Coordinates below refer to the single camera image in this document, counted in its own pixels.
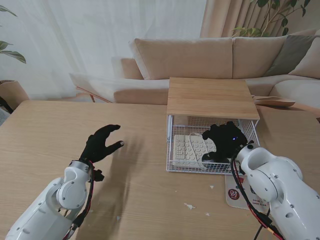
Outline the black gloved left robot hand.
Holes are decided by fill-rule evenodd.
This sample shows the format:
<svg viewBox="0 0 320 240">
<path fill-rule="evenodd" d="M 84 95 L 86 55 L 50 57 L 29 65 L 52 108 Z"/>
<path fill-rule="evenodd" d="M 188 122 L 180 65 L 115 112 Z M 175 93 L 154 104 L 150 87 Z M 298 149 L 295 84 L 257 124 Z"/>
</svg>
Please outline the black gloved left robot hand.
<svg viewBox="0 0 320 240">
<path fill-rule="evenodd" d="M 117 141 L 114 144 L 106 146 L 106 140 L 110 134 L 120 128 L 120 125 L 109 124 L 101 127 L 94 134 L 91 134 L 86 141 L 85 148 L 79 160 L 96 163 L 123 147 L 125 144 L 123 141 Z"/>
</svg>

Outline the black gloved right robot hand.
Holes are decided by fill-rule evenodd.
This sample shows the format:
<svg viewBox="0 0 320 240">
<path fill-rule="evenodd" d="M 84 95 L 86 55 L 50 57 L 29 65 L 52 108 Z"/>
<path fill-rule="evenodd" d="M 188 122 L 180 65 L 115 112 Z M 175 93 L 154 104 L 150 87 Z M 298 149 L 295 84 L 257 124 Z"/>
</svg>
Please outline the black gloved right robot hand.
<svg viewBox="0 0 320 240">
<path fill-rule="evenodd" d="M 203 140 L 212 140 L 216 150 L 208 150 L 202 156 L 204 163 L 228 163 L 234 155 L 248 144 L 253 144 L 254 141 L 248 141 L 242 131 L 232 122 L 226 124 L 210 126 L 210 130 L 202 133 Z"/>
</svg>

